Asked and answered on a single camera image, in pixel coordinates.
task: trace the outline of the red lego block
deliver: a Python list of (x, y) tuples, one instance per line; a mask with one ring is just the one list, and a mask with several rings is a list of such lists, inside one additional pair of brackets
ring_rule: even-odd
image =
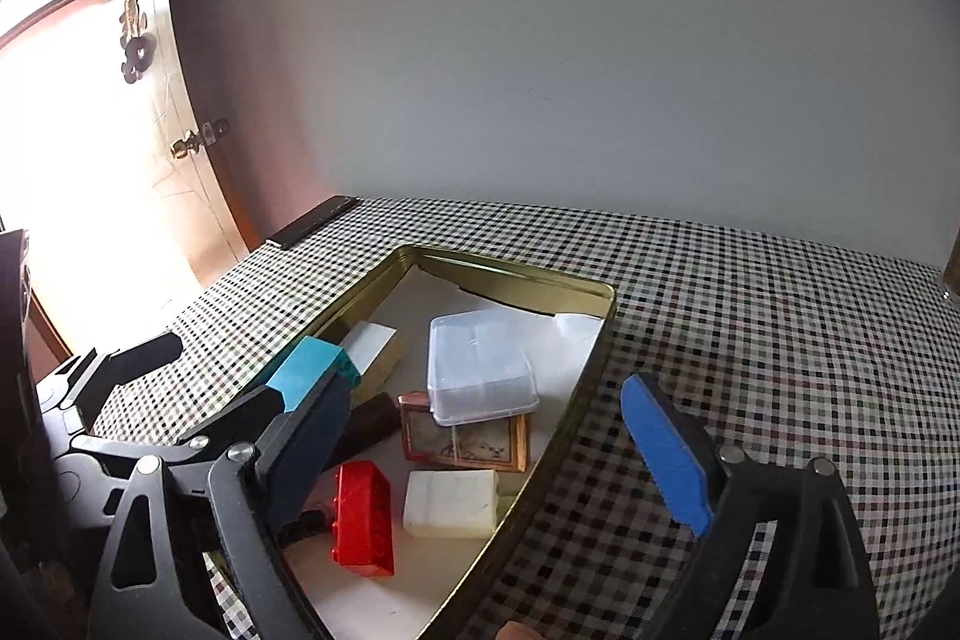
[(337, 471), (333, 560), (357, 575), (394, 574), (390, 482), (372, 461), (348, 461)]

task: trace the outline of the blue gripper pad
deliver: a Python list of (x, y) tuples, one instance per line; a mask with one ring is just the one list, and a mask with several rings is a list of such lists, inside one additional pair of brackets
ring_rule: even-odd
[(350, 389), (360, 384), (360, 373), (340, 345), (324, 342), (315, 336), (305, 336), (293, 349), (285, 362), (267, 381), (267, 386), (277, 389), (283, 396), (283, 411), (289, 413), (304, 400), (315, 382), (333, 367), (349, 380)]
[(620, 409), (670, 514), (698, 537), (707, 533), (713, 517), (707, 501), (707, 474), (670, 416), (637, 375), (623, 381)]

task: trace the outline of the bar of soap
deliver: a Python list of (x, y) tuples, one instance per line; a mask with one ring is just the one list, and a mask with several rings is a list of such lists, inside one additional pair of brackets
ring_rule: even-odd
[(496, 530), (496, 471), (411, 472), (403, 528), (414, 537), (486, 540)]
[(387, 376), (403, 355), (397, 329), (361, 320), (343, 338), (340, 347), (360, 373), (360, 384), (353, 390), (352, 403), (360, 405), (380, 392)]

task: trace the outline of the teal block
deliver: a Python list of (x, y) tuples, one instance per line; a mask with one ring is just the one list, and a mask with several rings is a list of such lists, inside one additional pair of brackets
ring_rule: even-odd
[(283, 411), (289, 413), (309, 394), (316, 381), (333, 367), (349, 380), (350, 389), (360, 384), (360, 373), (340, 345), (324, 342), (315, 336), (305, 336), (293, 349), (267, 385), (283, 396)]

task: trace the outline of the black and white tablecloth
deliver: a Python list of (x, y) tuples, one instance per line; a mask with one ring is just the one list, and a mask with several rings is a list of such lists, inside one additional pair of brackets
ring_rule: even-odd
[[(800, 466), (826, 455), (851, 492), (884, 637), (906, 637), (960, 557), (960, 313), (929, 266), (635, 215), (368, 199), (288, 251), (260, 247), (186, 309), (181, 359), (114, 390), (99, 434), (168, 442), (219, 410), (337, 295), (400, 244), (430, 244), (616, 287), (592, 408), (515, 557), (464, 629), (523, 617), (550, 640), (635, 638), (692, 549), (618, 411), (656, 372), (719, 442)], [(746, 617), (757, 530), (719, 636)], [(230, 628), (255, 636), (217, 584)]]

